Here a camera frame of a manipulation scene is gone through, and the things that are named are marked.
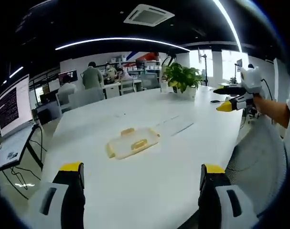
laptop screen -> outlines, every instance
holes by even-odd
[[[0,134],[5,136],[32,120],[29,101],[29,76],[11,86],[0,96]]]

ceiling air conditioner vent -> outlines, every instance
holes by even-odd
[[[140,4],[128,15],[124,23],[154,27],[173,16],[174,14],[160,8]]]

person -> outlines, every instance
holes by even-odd
[[[63,85],[59,88],[58,94],[64,94],[70,90],[73,90],[74,93],[76,92],[77,87],[76,87],[76,85],[71,83],[71,78],[69,75],[65,75],[62,79],[62,82],[63,82]]]
[[[259,112],[286,128],[284,144],[290,161],[290,93],[286,103],[264,99],[259,94],[254,95],[253,101]]]
[[[106,72],[105,76],[108,80],[114,81],[116,78],[117,71],[116,69],[109,63],[106,64]]]
[[[123,70],[122,68],[118,68],[117,72],[118,72],[118,80],[119,81],[133,79],[133,77],[130,76],[129,73],[127,73],[127,71]]]
[[[83,72],[82,83],[85,89],[101,87],[101,82],[103,82],[103,77],[100,71],[96,68],[96,63],[90,62],[87,69]]]

white pot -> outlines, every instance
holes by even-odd
[[[196,91],[197,88],[188,86],[183,93],[180,89],[177,89],[177,94],[183,99],[194,100],[196,96]]]

ceiling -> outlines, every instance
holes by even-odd
[[[179,53],[183,50],[139,41],[90,42],[55,51],[56,47],[86,39],[104,37],[137,37],[184,45],[194,42],[235,42],[220,10],[212,0],[23,0],[0,10],[0,86],[21,66],[31,76],[41,73],[60,61],[81,56],[119,51],[155,51]],[[280,50],[268,30],[240,0],[220,0],[233,21],[241,43],[255,48],[243,51],[263,59],[280,56]],[[125,24],[123,21],[138,4],[148,4],[169,11],[175,16],[155,27]],[[265,0],[261,7],[268,6]],[[267,7],[272,17],[277,11]],[[207,45],[212,49],[224,45]]]

